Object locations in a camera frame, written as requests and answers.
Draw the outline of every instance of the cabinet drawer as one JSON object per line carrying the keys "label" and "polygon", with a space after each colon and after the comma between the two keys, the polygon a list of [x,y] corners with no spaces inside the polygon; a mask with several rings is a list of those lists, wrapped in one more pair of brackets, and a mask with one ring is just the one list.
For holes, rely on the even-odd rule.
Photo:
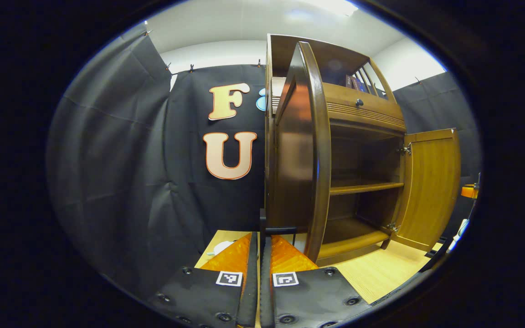
{"label": "cabinet drawer", "polygon": [[[327,114],[330,119],[352,121],[406,132],[400,106],[365,92],[330,83],[323,83]],[[356,100],[363,105],[356,106]]]}

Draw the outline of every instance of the ceiling light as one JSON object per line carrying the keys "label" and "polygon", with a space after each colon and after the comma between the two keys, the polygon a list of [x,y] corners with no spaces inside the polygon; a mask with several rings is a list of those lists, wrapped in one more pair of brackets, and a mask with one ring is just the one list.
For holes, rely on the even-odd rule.
{"label": "ceiling light", "polygon": [[332,13],[339,14],[339,15],[345,15],[345,16],[351,16],[354,11],[358,10],[358,7],[354,6],[354,4],[351,4],[350,2],[346,0],[300,0],[300,1],[307,2],[308,4],[312,4],[314,6],[317,6],[321,9],[327,10]]}

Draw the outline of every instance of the book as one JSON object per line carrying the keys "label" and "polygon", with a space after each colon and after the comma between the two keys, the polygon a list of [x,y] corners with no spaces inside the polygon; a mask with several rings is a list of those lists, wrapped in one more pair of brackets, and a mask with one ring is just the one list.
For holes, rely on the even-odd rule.
{"label": "book", "polygon": [[357,77],[352,77],[352,83],[354,84],[356,90],[366,92],[366,88],[364,88],[362,81],[360,81],[360,79]]}
{"label": "book", "polygon": [[354,87],[352,86],[352,77],[350,77],[349,75],[345,76],[345,87],[354,89]]}

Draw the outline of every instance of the open cabinet door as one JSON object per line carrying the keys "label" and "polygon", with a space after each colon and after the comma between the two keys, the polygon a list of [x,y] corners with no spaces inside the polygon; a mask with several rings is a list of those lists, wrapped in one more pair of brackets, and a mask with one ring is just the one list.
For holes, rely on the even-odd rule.
{"label": "open cabinet door", "polygon": [[456,129],[407,134],[405,176],[400,211],[392,240],[430,251],[455,206],[461,175]]}
{"label": "open cabinet door", "polygon": [[304,254],[315,262],[323,240],[331,183],[329,118],[311,46],[294,49],[274,124],[268,228],[306,232]]}

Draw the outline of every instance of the wooden cabinet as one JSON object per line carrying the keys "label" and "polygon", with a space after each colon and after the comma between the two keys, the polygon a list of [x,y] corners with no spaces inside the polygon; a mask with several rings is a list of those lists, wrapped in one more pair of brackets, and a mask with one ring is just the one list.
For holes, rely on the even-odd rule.
{"label": "wooden cabinet", "polygon": [[458,194],[455,129],[406,134],[375,63],[317,40],[268,35],[266,88],[266,228],[306,233],[314,262],[390,239],[432,248]]}

